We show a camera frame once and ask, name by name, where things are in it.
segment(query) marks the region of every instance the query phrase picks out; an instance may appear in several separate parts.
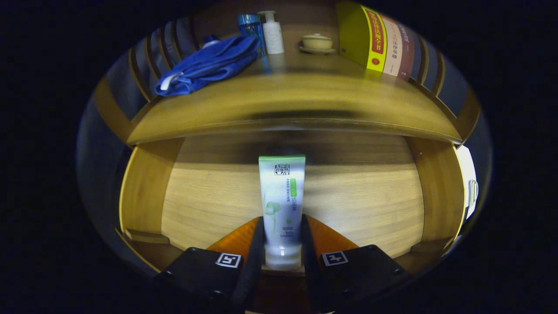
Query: green leaf logo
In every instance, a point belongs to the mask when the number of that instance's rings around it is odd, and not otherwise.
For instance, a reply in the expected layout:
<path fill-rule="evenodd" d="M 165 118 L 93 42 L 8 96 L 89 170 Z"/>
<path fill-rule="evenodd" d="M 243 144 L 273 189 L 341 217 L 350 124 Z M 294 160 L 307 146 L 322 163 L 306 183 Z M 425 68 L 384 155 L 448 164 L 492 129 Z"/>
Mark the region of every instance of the green leaf logo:
<path fill-rule="evenodd" d="M 267 202 L 266 211 L 264 212 L 268 216 L 273 216 L 273 233 L 275 233 L 275 213 L 281 210 L 281 205 L 275 202 Z"/>
<path fill-rule="evenodd" d="M 275 202 L 267 202 L 266 205 L 266 215 L 275 215 L 276 212 L 281 210 L 281 205 Z"/>

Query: saucer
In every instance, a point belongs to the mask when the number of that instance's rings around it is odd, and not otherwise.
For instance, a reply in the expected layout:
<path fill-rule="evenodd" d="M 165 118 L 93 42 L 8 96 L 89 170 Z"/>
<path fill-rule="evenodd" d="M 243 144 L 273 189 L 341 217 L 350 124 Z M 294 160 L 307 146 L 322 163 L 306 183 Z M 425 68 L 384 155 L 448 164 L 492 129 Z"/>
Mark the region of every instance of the saucer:
<path fill-rule="evenodd" d="M 337 51 L 335 49 L 312 49 L 312 48 L 306 48 L 302 46 L 300 46 L 299 48 L 300 50 L 305 51 L 307 53 L 317 54 L 317 55 L 327 55 Z"/>

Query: wooden side panel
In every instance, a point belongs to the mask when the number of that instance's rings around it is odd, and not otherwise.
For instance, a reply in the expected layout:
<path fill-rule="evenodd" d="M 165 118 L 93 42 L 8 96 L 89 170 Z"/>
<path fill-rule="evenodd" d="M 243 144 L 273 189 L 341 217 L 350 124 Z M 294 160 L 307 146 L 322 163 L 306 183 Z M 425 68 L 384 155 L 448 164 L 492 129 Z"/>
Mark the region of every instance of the wooden side panel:
<path fill-rule="evenodd" d="M 424 199 L 422 241 L 459 233 L 465 213 L 465 186 L 453 144 L 407 137 L 415 158 Z"/>
<path fill-rule="evenodd" d="M 136 146 L 122 183 L 121 231 L 161 233 L 165 190 L 182 141 L 173 139 Z"/>

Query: blue bottle cap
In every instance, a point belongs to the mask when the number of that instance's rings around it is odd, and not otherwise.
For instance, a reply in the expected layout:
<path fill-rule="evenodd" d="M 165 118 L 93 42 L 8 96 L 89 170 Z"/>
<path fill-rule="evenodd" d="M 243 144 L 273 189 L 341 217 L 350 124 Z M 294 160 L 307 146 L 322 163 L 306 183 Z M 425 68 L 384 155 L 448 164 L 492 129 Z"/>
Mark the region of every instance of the blue bottle cap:
<path fill-rule="evenodd" d="M 238 25 L 259 23 L 258 14 L 241 14 L 238 16 Z"/>

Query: red label on book spine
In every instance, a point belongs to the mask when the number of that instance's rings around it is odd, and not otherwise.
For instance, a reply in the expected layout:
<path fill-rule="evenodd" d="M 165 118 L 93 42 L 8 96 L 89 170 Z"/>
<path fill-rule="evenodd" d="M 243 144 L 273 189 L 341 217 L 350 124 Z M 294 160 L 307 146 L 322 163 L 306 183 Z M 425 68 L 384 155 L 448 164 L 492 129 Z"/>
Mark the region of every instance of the red label on book spine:
<path fill-rule="evenodd" d="M 370 25 L 372 26 L 372 51 L 375 53 L 383 54 L 383 30 L 382 24 L 380 22 L 380 17 L 370 11 L 365 9 L 368 18 L 370 19 Z"/>

